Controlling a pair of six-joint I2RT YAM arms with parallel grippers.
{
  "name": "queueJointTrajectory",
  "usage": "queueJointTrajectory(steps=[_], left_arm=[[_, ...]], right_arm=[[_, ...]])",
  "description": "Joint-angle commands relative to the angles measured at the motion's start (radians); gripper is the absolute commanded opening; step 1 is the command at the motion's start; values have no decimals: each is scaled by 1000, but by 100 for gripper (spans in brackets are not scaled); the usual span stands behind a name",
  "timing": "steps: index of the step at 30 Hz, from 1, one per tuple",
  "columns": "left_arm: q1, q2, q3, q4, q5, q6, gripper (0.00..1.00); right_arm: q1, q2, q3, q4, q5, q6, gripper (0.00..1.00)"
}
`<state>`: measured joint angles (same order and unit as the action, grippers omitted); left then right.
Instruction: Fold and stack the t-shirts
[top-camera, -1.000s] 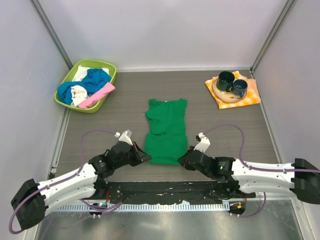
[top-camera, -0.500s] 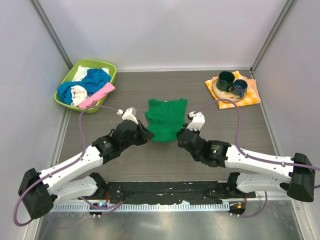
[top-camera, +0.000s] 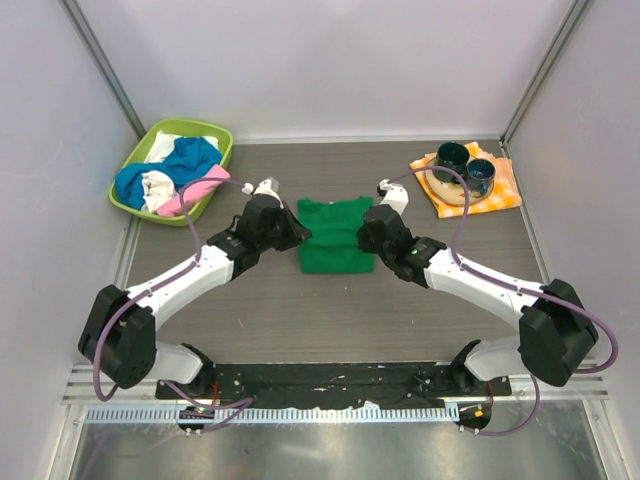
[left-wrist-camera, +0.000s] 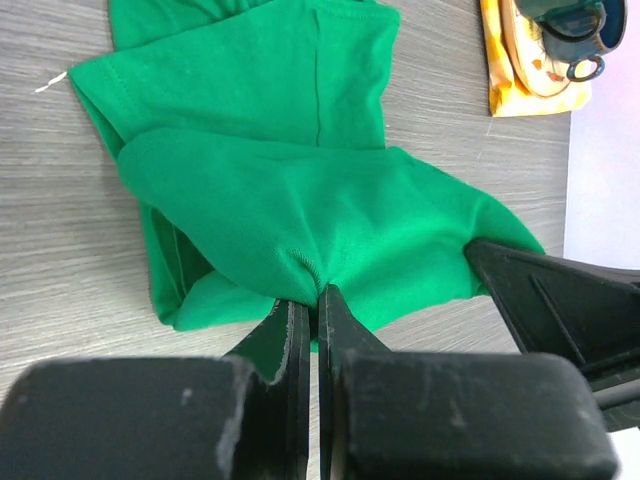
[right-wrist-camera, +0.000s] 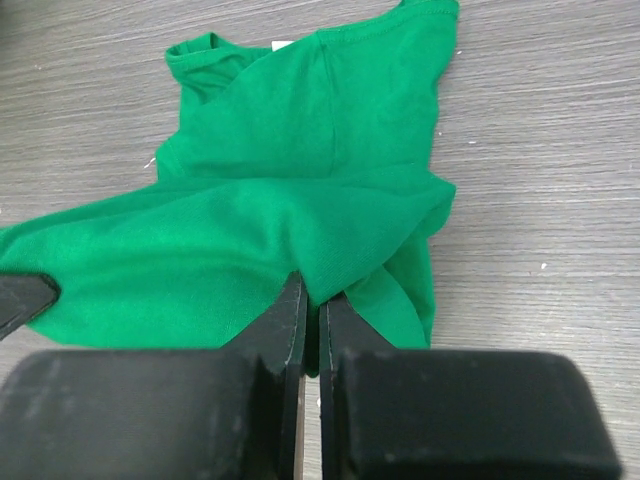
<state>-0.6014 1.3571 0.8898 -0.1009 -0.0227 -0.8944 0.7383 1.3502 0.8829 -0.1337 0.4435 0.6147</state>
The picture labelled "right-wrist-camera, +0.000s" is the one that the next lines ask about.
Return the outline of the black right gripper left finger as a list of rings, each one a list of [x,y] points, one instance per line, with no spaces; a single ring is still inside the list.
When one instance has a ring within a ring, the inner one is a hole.
[[[43,350],[1,388],[5,479],[298,479],[298,274],[218,349]]]

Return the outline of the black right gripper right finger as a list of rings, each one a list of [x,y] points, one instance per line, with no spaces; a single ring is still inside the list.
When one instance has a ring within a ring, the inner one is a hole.
[[[344,296],[319,312],[326,479],[617,479],[591,389],[547,352],[392,346]]]

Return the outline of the green t shirt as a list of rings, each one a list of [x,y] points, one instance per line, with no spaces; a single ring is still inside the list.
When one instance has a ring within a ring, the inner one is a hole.
[[[44,274],[58,301],[32,321],[61,344],[219,348],[285,281],[345,294],[400,348],[435,319],[427,240],[456,189],[428,168],[455,1],[402,1],[282,48],[209,33],[172,46],[178,130],[156,182],[5,227],[1,270]]]

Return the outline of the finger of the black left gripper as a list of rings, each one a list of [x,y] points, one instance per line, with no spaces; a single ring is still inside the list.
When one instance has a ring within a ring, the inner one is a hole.
[[[45,274],[2,274],[0,284],[1,340],[49,309],[60,296],[56,281]]]

